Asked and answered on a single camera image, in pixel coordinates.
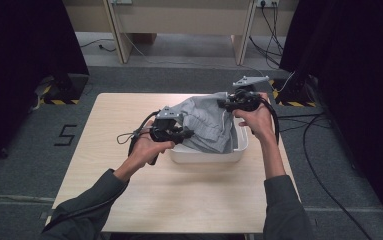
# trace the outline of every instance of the person's left hand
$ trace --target person's left hand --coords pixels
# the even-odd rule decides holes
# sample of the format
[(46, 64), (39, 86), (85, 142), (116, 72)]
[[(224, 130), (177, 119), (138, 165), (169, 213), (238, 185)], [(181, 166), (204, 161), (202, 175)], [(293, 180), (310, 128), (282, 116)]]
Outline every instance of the person's left hand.
[(122, 166), (114, 172), (115, 176), (119, 179), (128, 180), (136, 171), (144, 167), (146, 163), (151, 163), (159, 153), (164, 153), (166, 149), (172, 149), (175, 146), (175, 143), (172, 141), (154, 142), (149, 133), (149, 127), (152, 124), (152, 120), (145, 124), (132, 153)]

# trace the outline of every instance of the gray fabric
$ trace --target gray fabric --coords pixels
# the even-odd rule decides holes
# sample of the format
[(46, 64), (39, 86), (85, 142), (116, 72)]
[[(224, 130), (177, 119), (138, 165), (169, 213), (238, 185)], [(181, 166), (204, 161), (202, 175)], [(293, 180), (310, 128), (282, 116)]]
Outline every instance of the gray fabric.
[(194, 130), (194, 135), (185, 139), (183, 145), (204, 153), (234, 151), (237, 146), (234, 116), (217, 104), (217, 100), (225, 100), (226, 97), (226, 92), (194, 96), (171, 107), (183, 115), (178, 122)]

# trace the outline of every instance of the gray sleeve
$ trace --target gray sleeve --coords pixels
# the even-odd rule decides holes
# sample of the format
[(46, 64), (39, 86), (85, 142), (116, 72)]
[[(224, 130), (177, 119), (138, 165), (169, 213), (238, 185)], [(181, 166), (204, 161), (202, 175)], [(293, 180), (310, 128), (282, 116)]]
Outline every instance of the gray sleeve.
[(314, 239), (312, 226), (290, 176), (265, 181), (267, 200), (263, 239)]
[(57, 206), (52, 216), (52, 222), (57, 224), (44, 229), (40, 239), (96, 239), (107, 221), (114, 200), (127, 185), (113, 175), (113, 170), (107, 170), (90, 189)]

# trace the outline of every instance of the person's hand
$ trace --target person's hand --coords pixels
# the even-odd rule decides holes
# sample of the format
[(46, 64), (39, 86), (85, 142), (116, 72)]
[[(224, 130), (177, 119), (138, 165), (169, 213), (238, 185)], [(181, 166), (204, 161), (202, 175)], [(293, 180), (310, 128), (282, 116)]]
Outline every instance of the person's hand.
[(127, 181), (136, 171), (144, 167), (146, 163), (151, 163), (159, 154), (164, 153), (166, 149), (172, 149), (175, 143), (154, 142), (149, 134), (149, 129), (153, 121), (148, 121), (135, 143), (134, 149), (129, 157), (123, 162), (114, 174), (121, 180)]
[[(268, 100), (267, 93), (259, 94), (262, 98)], [(272, 128), (271, 113), (264, 104), (260, 104), (259, 108), (252, 112), (246, 112), (238, 109), (234, 110), (232, 114), (237, 118), (243, 118), (244, 122), (241, 122), (240, 126), (250, 127), (256, 138), (260, 141), (275, 137), (275, 133)]]

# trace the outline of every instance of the white desk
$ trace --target white desk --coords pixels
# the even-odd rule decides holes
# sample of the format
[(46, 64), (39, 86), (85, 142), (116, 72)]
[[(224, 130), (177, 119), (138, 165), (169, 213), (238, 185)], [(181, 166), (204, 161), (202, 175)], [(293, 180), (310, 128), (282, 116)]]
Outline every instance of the white desk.
[(123, 63), (132, 49), (125, 34), (183, 33), (230, 35), (236, 62), (241, 64), (255, 8), (254, 0), (133, 0), (132, 5), (106, 4)]

